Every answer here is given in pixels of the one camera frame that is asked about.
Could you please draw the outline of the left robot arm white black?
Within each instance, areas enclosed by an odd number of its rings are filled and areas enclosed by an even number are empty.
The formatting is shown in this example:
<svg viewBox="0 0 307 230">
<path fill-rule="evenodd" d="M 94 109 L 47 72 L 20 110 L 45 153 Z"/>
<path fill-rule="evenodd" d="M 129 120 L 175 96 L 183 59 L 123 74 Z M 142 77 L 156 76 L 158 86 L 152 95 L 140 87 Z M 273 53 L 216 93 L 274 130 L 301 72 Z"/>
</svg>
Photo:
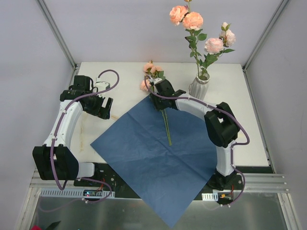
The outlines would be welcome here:
<svg viewBox="0 0 307 230">
<path fill-rule="evenodd" d="M 93 81 L 90 77 L 76 75 L 73 85 L 60 95 L 59 113 L 55 124 L 42 146 L 35 146 L 33 158 L 42 180 L 73 181 L 84 177 L 90 186 L 101 182 L 101 174 L 94 163 L 80 162 L 71 151 L 71 139 L 82 112 L 107 120 L 110 118 L 112 98 L 102 91 L 110 88 L 108 82 Z"/>
</svg>

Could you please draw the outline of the blue wrapping paper sheet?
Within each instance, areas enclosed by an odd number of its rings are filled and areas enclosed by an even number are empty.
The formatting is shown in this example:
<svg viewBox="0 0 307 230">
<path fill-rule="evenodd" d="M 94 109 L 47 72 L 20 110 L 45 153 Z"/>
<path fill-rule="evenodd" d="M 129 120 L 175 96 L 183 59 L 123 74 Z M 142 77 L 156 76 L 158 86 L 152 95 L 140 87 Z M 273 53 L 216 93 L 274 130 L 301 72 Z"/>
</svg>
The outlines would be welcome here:
<svg viewBox="0 0 307 230">
<path fill-rule="evenodd" d="M 163 118 L 146 97 L 91 146 L 173 227 L 213 175 L 217 153 L 204 113 L 168 108 L 166 114 Z"/>
</svg>

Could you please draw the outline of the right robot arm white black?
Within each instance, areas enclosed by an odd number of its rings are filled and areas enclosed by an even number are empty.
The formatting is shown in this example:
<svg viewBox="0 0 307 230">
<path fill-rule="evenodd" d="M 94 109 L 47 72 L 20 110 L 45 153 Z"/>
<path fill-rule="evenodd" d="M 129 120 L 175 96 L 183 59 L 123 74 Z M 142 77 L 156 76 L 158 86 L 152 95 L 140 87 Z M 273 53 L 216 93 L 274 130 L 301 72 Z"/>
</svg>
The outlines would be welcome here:
<svg viewBox="0 0 307 230">
<path fill-rule="evenodd" d="M 146 84 L 156 110 L 172 108 L 198 117 L 206 124 L 210 141 L 216 146 L 215 173 L 207 182 L 211 189 L 222 191 L 232 185 L 236 176 L 232 145 L 240 127 L 229 105 L 222 102 L 212 105 L 183 90 L 175 91 L 168 80 L 155 79 Z"/>
</svg>

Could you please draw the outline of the cream printed ribbon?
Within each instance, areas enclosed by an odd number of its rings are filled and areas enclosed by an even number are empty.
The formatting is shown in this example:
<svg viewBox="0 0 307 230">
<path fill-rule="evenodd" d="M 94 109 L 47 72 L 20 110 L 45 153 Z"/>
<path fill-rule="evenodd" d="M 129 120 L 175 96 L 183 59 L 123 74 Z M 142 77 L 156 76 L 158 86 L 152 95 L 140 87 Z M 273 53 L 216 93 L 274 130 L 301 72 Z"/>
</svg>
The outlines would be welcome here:
<svg viewBox="0 0 307 230">
<path fill-rule="evenodd" d="M 108 128 L 119 119 L 119 116 L 111 114 L 110 119 L 104 120 L 83 112 L 80 129 L 80 151 L 95 153 L 91 144 L 100 137 Z"/>
</svg>

